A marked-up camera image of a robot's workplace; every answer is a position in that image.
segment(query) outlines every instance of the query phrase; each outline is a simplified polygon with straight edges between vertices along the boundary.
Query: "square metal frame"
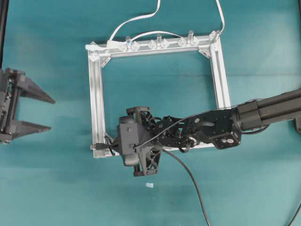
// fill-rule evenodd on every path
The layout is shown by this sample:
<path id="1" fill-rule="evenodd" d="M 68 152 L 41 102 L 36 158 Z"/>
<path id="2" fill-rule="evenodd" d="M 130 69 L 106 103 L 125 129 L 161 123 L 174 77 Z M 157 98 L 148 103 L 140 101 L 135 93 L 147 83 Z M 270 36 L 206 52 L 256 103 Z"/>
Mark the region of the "square metal frame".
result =
<path id="1" fill-rule="evenodd" d="M 104 68 L 112 58 L 198 51 L 210 60 L 217 108 L 231 106 L 222 54 L 222 44 L 216 31 L 204 36 L 171 38 L 163 39 L 162 41 L 160 39 L 159 41 L 157 39 L 155 41 L 115 42 L 113 45 L 97 45 L 92 42 L 86 45 L 89 64 L 93 144 L 105 143 L 104 137 L 108 136 L 105 132 L 102 68 Z M 201 143 L 194 148 L 203 147 L 213 147 L 213 144 Z M 170 147 L 165 147 L 165 149 L 169 151 L 177 150 L 176 148 Z M 94 158 L 112 156 L 109 150 L 92 150 Z"/>

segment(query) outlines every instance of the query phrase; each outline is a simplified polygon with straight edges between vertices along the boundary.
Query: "teal surface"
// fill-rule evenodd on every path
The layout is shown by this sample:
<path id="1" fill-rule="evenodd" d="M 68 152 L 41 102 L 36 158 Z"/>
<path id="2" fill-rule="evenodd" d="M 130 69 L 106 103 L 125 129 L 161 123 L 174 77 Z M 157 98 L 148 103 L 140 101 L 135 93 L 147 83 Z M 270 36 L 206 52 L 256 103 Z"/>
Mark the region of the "teal surface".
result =
<path id="1" fill-rule="evenodd" d="M 0 146 L 1 226 L 205 225 L 185 170 L 163 155 L 159 174 L 134 178 L 119 157 L 93 159 L 87 52 L 155 0 L 11 0 L 3 67 L 26 75 L 57 103 L 22 99 L 18 118 L 52 127 Z M 297 0 L 222 0 L 222 44 L 232 104 L 301 87 Z M 158 14 L 124 26 L 186 35 L 219 29 L 214 0 L 162 0 Z M 106 126 L 127 107 L 182 117 L 215 108 L 211 69 L 197 53 L 114 59 L 103 70 Z M 201 188 L 212 226 L 285 226 L 301 201 L 301 137 L 292 122 L 242 145 L 175 152 Z M 145 183 L 154 183 L 146 188 Z M 301 216 L 295 225 L 301 224 Z"/>

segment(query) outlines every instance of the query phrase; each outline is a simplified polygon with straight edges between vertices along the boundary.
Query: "robotic arm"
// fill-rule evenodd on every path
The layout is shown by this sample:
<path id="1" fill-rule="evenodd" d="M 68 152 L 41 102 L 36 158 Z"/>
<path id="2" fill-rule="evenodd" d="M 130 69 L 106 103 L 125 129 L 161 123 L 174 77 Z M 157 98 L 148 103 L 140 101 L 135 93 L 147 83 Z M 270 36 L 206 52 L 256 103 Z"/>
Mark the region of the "robotic arm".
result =
<path id="1" fill-rule="evenodd" d="M 259 133 L 272 123 L 300 116 L 301 89 L 183 119 L 153 117 L 149 107 L 138 106 L 120 118 L 118 137 L 113 142 L 107 137 L 108 143 L 96 144 L 95 149 L 118 152 L 125 166 L 134 167 L 134 176 L 146 176 L 158 172 L 164 146 L 182 153 L 201 142 L 217 149 L 235 147 L 243 134 Z"/>

